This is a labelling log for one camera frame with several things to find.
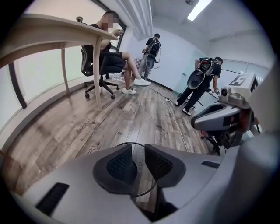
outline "person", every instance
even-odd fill
[[[143,71],[145,70],[145,74],[143,76],[143,79],[145,79],[145,80],[147,80],[149,72],[150,72],[149,70],[146,69],[146,60],[147,60],[147,56],[148,56],[148,49],[149,49],[150,44],[159,43],[159,37],[160,37],[160,35],[158,33],[156,33],[153,38],[148,39],[148,41],[146,43],[146,48],[143,49],[143,51],[142,51],[142,53],[144,55],[140,62],[138,71],[139,71],[139,74],[142,75]]]
[[[195,69],[199,66],[199,63],[205,59],[208,59],[208,58],[199,58],[199,60],[196,60]],[[221,76],[222,63],[223,63],[223,60],[220,57],[216,57],[214,60],[214,69],[212,71],[212,74],[209,76],[205,76],[203,82],[200,84],[200,86],[197,89],[187,88],[183,92],[183,94],[180,96],[180,98],[177,100],[177,102],[175,103],[175,106],[182,105],[185,102],[185,100],[187,99],[187,97],[192,93],[191,98],[189,99],[186,106],[182,110],[183,113],[185,113],[187,115],[191,115],[189,112],[189,109],[195,104],[196,101],[198,101],[200,99],[200,97],[202,97],[202,95],[205,93],[206,89],[209,87],[209,84],[213,78],[214,78],[213,88],[214,88],[215,93],[218,94],[219,91],[217,89],[217,83],[218,83],[218,78],[220,78],[220,76]]]
[[[105,12],[102,18],[97,23],[91,24],[90,26],[108,32],[108,28],[113,28],[114,23],[118,23],[118,22],[119,22],[118,14],[110,10]],[[123,31],[116,29],[112,32],[112,34],[119,37],[123,34]],[[111,46],[112,45],[110,40],[102,40],[100,51],[109,52]],[[90,60],[92,60],[93,47],[92,46],[87,46],[87,47],[91,47],[91,52],[89,51],[89,53],[91,55]],[[100,55],[100,59],[99,59],[100,65],[102,64],[103,58],[104,57]],[[124,73],[125,87],[122,89],[122,93],[124,94],[131,94],[131,95],[136,94],[136,91],[133,90],[130,86],[130,79],[132,75],[135,77],[134,85],[139,85],[139,86],[151,85],[151,82],[142,79],[142,77],[139,75],[134,59],[131,56],[131,54],[128,52],[119,52],[119,56],[109,56],[106,65],[120,67],[121,69],[125,70]]]

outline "ceiling light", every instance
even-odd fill
[[[211,1],[212,0],[199,0],[199,2],[189,14],[188,19],[193,21]]]

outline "office chair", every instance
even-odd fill
[[[79,23],[83,23],[83,18],[81,16],[78,16],[76,18],[76,20]],[[91,65],[92,61],[89,60],[89,54],[93,53],[93,49],[91,48],[91,46],[82,46],[81,52],[82,52],[82,65],[81,65],[80,70],[85,76],[93,76],[93,67]],[[118,56],[119,53],[100,52],[100,55],[103,55],[104,58],[103,58],[101,66],[99,68],[99,75],[100,75],[99,86],[104,87],[109,93],[111,93],[111,99],[115,99],[116,97],[115,97],[113,91],[108,86],[116,86],[117,90],[119,90],[119,85],[114,84],[114,83],[110,83],[110,82],[107,82],[107,81],[103,81],[103,75],[106,75],[106,79],[108,79],[109,74],[115,74],[115,73],[122,72],[122,69],[119,68],[119,67],[106,66],[107,57],[112,56],[112,55]],[[84,94],[86,99],[89,99],[89,93],[88,92],[95,88],[94,81],[85,82],[84,87],[87,88],[88,84],[92,84],[92,86],[89,87]]]

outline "hand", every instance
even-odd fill
[[[119,36],[121,36],[121,35],[123,34],[123,31],[122,31],[122,30],[114,30],[114,31],[112,32],[112,34],[115,35],[115,36],[117,36],[117,37],[119,37]]]

